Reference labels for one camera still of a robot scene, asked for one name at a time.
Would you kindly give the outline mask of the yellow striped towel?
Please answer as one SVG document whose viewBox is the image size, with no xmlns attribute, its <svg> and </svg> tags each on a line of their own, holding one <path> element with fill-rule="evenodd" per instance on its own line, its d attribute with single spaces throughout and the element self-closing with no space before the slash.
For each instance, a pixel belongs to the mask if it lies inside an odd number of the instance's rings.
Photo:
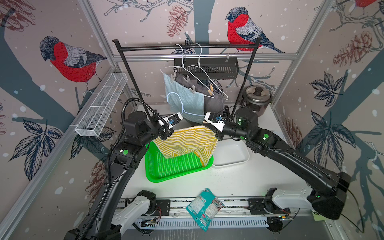
<svg viewBox="0 0 384 240">
<path fill-rule="evenodd" d="M 195 126 L 175 130 L 165 141 L 156 138 L 154 143 L 167 159 L 193 153 L 198 157 L 201 164 L 206 166 L 217 147 L 218 141 L 216 134 L 209 128 Z"/>
</svg>

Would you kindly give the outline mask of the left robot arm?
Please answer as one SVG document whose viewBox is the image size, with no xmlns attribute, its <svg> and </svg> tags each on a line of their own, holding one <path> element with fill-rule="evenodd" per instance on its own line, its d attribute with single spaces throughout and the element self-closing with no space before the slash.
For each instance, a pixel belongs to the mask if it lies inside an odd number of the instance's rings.
<svg viewBox="0 0 384 240">
<path fill-rule="evenodd" d="M 122 112 L 123 127 L 105 161 L 105 182 L 83 222 L 68 231 L 66 240 L 120 240 L 125 231 L 143 214 L 156 211 L 156 194 L 141 191 L 120 213 L 116 208 L 126 185 L 134 175 L 150 142 L 166 139 L 173 127 L 182 121 L 181 114 L 162 118 L 157 111 Z"/>
</svg>

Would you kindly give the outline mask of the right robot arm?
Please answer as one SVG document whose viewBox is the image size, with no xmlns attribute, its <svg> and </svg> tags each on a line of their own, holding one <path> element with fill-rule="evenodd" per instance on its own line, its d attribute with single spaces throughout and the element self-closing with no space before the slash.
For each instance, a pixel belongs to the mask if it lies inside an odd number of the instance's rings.
<svg viewBox="0 0 384 240">
<path fill-rule="evenodd" d="M 335 173 L 302 156 L 278 135 L 259 127 L 258 115 L 249 108 L 240 108 L 234 117 L 228 110 L 207 113 L 206 125 L 222 140 L 224 136 L 245 140 L 254 153 L 278 162 L 306 181 L 312 192 L 307 197 L 312 208 L 320 215 L 337 220 L 342 215 L 351 176 Z"/>
</svg>

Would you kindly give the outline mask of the light blue wire hanger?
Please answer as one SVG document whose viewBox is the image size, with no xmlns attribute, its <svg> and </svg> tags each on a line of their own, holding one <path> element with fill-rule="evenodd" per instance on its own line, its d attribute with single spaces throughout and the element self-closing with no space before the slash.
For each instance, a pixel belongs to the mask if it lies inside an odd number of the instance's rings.
<svg viewBox="0 0 384 240">
<path fill-rule="evenodd" d="M 200 123 L 204 119 L 204 95 L 201 93 L 187 93 L 181 96 L 178 93 L 167 94 L 167 102 L 171 111 L 180 112 L 184 119 Z"/>
</svg>

